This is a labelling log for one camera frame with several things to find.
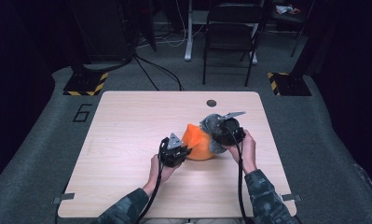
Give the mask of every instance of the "desk leg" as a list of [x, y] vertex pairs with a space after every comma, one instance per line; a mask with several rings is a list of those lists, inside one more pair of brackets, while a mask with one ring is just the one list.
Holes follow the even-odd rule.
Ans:
[[192, 0], [189, 0], [188, 5], [188, 39], [186, 42], [186, 55], [185, 60], [191, 61], [192, 54]]

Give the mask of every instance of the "hand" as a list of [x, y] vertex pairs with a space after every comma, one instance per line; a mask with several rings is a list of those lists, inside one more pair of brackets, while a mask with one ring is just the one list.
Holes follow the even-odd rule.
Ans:
[[[161, 174], [161, 180], [160, 184], [165, 183], [169, 177], [173, 174], [173, 172], [179, 168], [181, 163], [175, 167], [168, 167], [164, 166], [162, 169], [162, 174]], [[154, 155], [153, 158], [151, 158], [151, 167], [150, 167], [150, 175], [148, 177], [148, 181], [143, 187], [143, 190], [145, 193], [150, 197], [153, 194], [154, 188], [157, 185], [157, 180], [158, 180], [158, 155]]]
[[[257, 169], [257, 166], [255, 165], [255, 140], [250, 135], [250, 133], [247, 130], [244, 131], [244, 139], [240, 143], [240, 146], [243, 146], [243, 152], [241, 154], [241, 158], [243, 160], [243, 171], [247, 175], [250, 172]], [[223, 146], [226, 148], [234, 158], [236, 163], [239, 163], [239, 152], [236, 146]]]

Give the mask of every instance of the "table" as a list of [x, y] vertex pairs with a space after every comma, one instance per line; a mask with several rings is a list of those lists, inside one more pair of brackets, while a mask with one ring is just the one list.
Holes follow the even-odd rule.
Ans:
[[[215, 100], [215, 107], [207, 106]], [[183, 137], [188, 123], [206, 116], [245, 111], [237, 120], [257, 142], [256, 163], [279, 194], [291, 190], [259, 95], [252, 91], [107, 91], [97, 108], [62, 201], [60, 217], [97, 217], [121, 197], [142, 187], [150, 159], [171, 133]], [[238, 166], [230, 153], [207, 161], [186, 160], [163, 184], [145, 217], [241, 217]], [[243, 201], [253, 215], [243, 180]], [[291, 215], [294, 201], [287, 201]]]
[[[194, 10], [192, 7], [192, 1], [189, 0], [188, 3], [188, 36], [187, 36], [187, 42], [186, 42], [186, 54], [185, 54], [185, 60], [187, 62], [191, 61], [191, 56], [192, 56], [192, 44], [193, 44], [193, 37], [192, 37], [192, 25], [193, 24], [201, 24], [205, 25], [206, 24], [206, 19], [208, 17], [208, 11], [202, 11], [202, 10]], [[257, 25], [250, 24], [250, 26], [253, 26], [252, 30], [252, 35], [255, 33], [257, 30]], [[257, 64], [257, 56], [256, 54], [253, 56], [253, 64]]]

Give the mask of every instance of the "black hole on table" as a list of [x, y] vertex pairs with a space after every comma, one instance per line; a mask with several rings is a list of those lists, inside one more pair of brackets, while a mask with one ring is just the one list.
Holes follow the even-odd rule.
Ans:
[[217, 102], [215, 100], [208, 100], [206, 102], [206, 105], [208, 105], [209, 107], [215, 107], [217, 105]]

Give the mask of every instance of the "camouflage sleeve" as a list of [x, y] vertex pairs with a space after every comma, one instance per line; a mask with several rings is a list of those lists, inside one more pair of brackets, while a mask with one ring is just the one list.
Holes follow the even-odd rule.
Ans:
[[109, 207], [92, 223], [134, 223], [148, 202], [142, 189], [136, 189]]
[[255, 223], [293, 223], [275, 187], [261, 170], [247, 174], [244, 179], [252, 201]]

